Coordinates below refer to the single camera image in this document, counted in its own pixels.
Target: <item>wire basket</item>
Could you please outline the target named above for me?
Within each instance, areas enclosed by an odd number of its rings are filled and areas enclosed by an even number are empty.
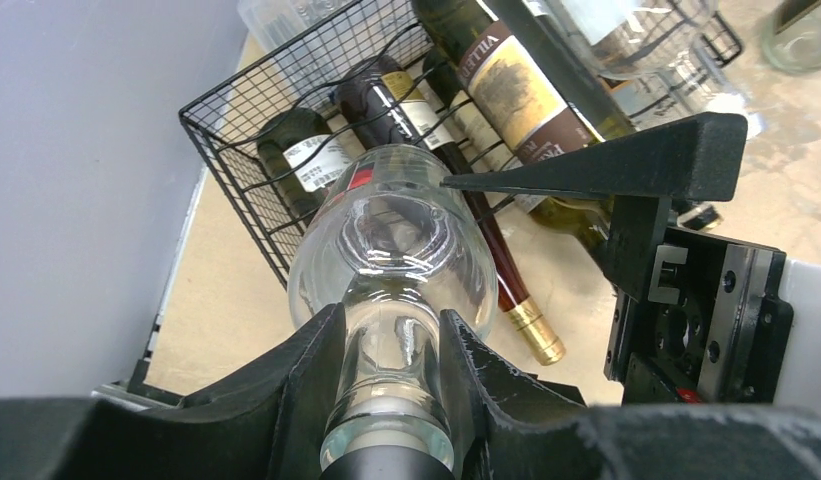
[[[703,41],[720,67],[742,52],[739,38],[718,15],[705,29]],[[293,106],[333,119],[339,112],[329,100],[330,92],[357,59],[388,54],[409,69],[431,47],[409,1],[356,0],[179,112],[186,133],[284,288],[305,227],[303,217],[295,218],[279,194],[278,179],[267,175],[258,160],[255,140],[261,128]],[[324,55],[325,64],[333,68],[314,68],[314,55]],[[418,85],[422,79],[414,80]],[[437,113],[446,117],[454,110]],[[353,136],[350,128],[334,127],[325,143]],[[458,145],[467,142],[463,139]],[[470,164],[484,153],[468,157]],[[505,198],[489,214],[512,201],[512,196]]]

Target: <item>floor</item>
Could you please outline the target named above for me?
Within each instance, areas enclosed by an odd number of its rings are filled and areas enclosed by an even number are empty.
[[[715,233],[821,263],[821,72],[789,77],[760,58],[761,19],[777,3],[740,0],[722,7],[747,48],[728,74],[753,95],[768,130],[749,143],[736,197],[719,206],[725,222]],[[243,66],[262,54],[254,42],[245,48]],[[571,237],[543,230],[515,208],[498,218],[526,284],[569,353],[540,367],[503,314],[488,343],[523,370],[577,385],[591,404],[618,403],[621,387],[602,374],[614,306],[610,286]],[[208,178],[146,381],[195,391],[292,331],[285,292]]]

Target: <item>black wire basket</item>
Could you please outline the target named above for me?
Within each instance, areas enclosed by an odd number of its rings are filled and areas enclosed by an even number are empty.
[[[742,53],[740,39],[718,14],[706,27],[702,41],[719,67]],[[284,288],[305,231],[304,216],[296,218],[290,213],[276,187],[280,178],[267,175],[258,160],[255,141],[261,128],[293,106],[310,108],[332,119],[339,112],[329,95],[358,59],[389,55],[410,69],[431,47],[409,1],[356,0],[179,112],[187,135]],[[323,60],[321,66],[314,65],[314,58]],[[414,80],[415,86],[423,78]],[[459,106],[440,109],[439,123],[456,108]],[[350,128],[360,123],[364,122],[335,129],[324,143],[351,136]],[[467,142],[463,139],[458,144]],[[470,164],[485,153],[470,157]],[[512,196],[506,197],[489,214],[512,201]]]

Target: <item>screw hole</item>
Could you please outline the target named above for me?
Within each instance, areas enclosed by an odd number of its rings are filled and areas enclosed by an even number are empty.
[[[716,341],[710,342],[710,345],[707,346],[707,358],[710,363],[719,361],[719,344]]]
[[[725,273],[725,276],[722,277],[722,288],[725,289],[725,293],[731,293],[734,291],[734,287],[737,286],[737,275],[734,273],[733,270],[728,270]]]

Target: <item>white wall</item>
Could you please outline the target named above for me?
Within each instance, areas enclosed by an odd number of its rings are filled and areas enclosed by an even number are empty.
[[[129,375],[201,168],[177,111],[245,34],[235,0],[0,0],[0,396]]]

